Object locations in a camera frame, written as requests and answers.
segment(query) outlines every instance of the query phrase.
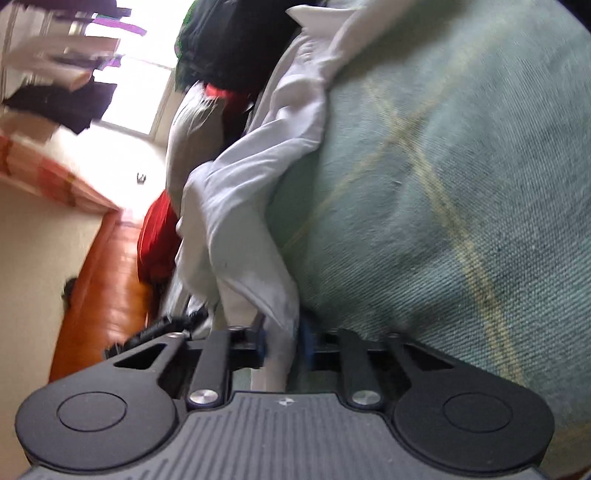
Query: green fabric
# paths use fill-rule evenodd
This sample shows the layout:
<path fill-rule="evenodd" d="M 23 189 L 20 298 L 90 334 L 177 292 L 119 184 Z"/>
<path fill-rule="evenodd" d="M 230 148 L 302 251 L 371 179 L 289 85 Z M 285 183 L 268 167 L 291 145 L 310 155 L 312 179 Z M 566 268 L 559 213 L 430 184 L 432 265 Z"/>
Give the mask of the green fabric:
<path fill-rule="evenodd" d="M 198 1 L 199 0 L 195 0 L 189 7 L 187 14 L 183 18 L 183 24 L 181 25 L 181 28 L 178 32 L 177 39 L 174 42 L 174 53 L 178 58 L 177 66 L 174 69 L 174 89 L 177 92 L 185 92 L 191 88 L 196 81 L 194 80 L 194 73 L 193 69 L 191 68 L 191 64 L 182 58 L 183 53 L 187 51 L 187 47 L 183 44 L 181 39 L 185 28 L 191 21 Z"/>
<path fill-rule="evenodd" d="M 325 328 L 540 393 L 591 464 L 591 37 L 553 0 L 425 0 L 354 59 L 269 229 Z"/>

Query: metal screw head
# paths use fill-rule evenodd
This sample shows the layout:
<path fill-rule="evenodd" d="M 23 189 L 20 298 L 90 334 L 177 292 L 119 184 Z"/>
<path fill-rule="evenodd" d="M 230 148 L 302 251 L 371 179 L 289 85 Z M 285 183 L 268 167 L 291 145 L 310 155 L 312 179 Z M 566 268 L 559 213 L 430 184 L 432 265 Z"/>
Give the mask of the metal screw head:
<path fill-rule="evenodd" d="M 373 390 L 359 390 L 351 395 L 351 400 L 357 405 L 369 407 L 370 405 L 379 403 L 382 400 L 382 397 L 379 393 L 374 392 Z"/>
<path fill-rule="evenodd" d="M 217 392 L 204 388 L 202 390 L 195 390 L 189 395 L 189 400 L 197 405 L 209 405 L 214 403 L 219 398 Z"/>

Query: hanging clothes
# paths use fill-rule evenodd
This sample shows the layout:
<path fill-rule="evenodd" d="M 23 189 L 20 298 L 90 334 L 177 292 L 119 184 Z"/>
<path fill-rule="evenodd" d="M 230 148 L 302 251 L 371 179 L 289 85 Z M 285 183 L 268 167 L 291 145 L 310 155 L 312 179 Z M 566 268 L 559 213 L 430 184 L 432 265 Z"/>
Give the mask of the hanging clothes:
<path fill-rule="evenodd" d="M 258 93 L 267 82 L 297 23 L 285 10 L 317 0 L 195 2 L 179 32 L 176 89 L 196 81 L 241 93 Z"/>
<path fill-rule="evenodd" d="M 7 137 L 25 136 L 42 145 L 58 128 L 57 123 L 29 112 L 7 112 L 0 117 L 0 130 Z"/>
<path fill-rule="evenodd" d="M 62 55 L 52 55 L 50 58 L 63 65 L 74 65 L 86 70 L 104 70 L 105 67 L 121 67 L 123 55 L 88 56 L 82 53 L 68 52 Z"/>
<path fill-rule="evenodd" d="M 79 134 L 100 120 L 117 88 L 113 83 L 89 83 L 75 92 L 55 85 L 26 85 L 2 103 L 10 108 L 36 113 Z"/>
<path fill-rule="evenodd" d="M 0 11 L 10 0 L 0 0 Z M 24 7 L 37 7 L 44 10 L 63 10 L 68 12 L 97 13 L 108 17 L 121 18 L 131 15 L 130 8 L 118 8 L 117 0 L 20 0 Z"/>
<path fill-rule="evenodd" d="M 122 22 L 116 18 L 106 17 L 104 15 L 98 15 L 96 18 L 83 18 L 77 17 L 75 15 L 58 15 L 54 17 L 54 19 L 60 22 L 78 22 L 81 24 L 94 23 L 97 25 L 104 25 L 105 27 L 120 28 L 121 30 L 135 33 L 136 35 L 141 35 L 142 37 L 148 33 L 148 31 L 142 27 L 131 23 Z"/>
<path fill-rule="evenodd" d="M 119 45 L 118 38 L 85 37 L 83 35 L 48 35 L 32 37 L 21 43 L 6 57 L 6 65 L 53 80 L 70 91 L 85 85 L 92 69 L 56 63 L 48 56 L 63 54 L 66 49 L 87 55 L 112 55 Z"/>

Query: orange wooden cabinet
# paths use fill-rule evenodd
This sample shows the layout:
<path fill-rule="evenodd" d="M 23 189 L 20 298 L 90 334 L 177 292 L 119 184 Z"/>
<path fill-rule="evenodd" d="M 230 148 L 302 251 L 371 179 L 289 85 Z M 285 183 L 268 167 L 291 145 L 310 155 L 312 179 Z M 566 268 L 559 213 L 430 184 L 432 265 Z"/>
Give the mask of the orange wooden cabinet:
<path fill-rule="evenodd" d="M 124 218 L 124 212 L 103 218 L 64 315 L 50 382 L 100 362 L 103 349 L 147 324 L 154 302 L 151 286 L 138 279 L 141 224 Z"/>

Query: white wall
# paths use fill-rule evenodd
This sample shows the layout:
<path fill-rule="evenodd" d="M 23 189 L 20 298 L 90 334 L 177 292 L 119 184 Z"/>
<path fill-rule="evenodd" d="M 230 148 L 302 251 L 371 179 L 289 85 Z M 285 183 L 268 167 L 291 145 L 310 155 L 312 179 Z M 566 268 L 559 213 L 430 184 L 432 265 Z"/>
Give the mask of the white wall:
<path fill-rule="evenodd" d="M 8 17 L 10 16 L 11 9 L 12 5 L 8 5 L 0 12 L 0 46 L 4 45 L 4 37 L 7 31 Z M 22 7 L 19 8 L 17 22 L 12 35 L 12 46 L 14 47 L 31 35 L 37 34 L 41 28 L 41 23 L 43 23 L 42 10 L 36 10 L 33 8 L 24 10 Z M 10 96 L 16 89 L 18 89 L 24 75 L 21 72 L 10 68 L 7 69 L 7 72 L 6 96 Z"/>
<path fill-rule="evenodd" d="M 17 408 L 47 376 L 63 315 L 64 282 L 80 271 L 100 216 L 0 183 L 0 478 L 28 468 Z"/>
<path fill-rule="evenodd" d="M 184 93 L 175 92 L 172 85 L 169 85 L 169 87 L 170 90 L 167 92 L 168 98 L 164 104 L 162 117 L 160 118 L 160 123 L 158 124 L 158 129 L 156 130 L 156 135 L 154 137 L 154 143 L 161 147 L 166 147 L 166 145 L 168 145 L 170 125 L 173 123 L 174 114 L 177 112 L 178 107 L 184 98 Z"/>

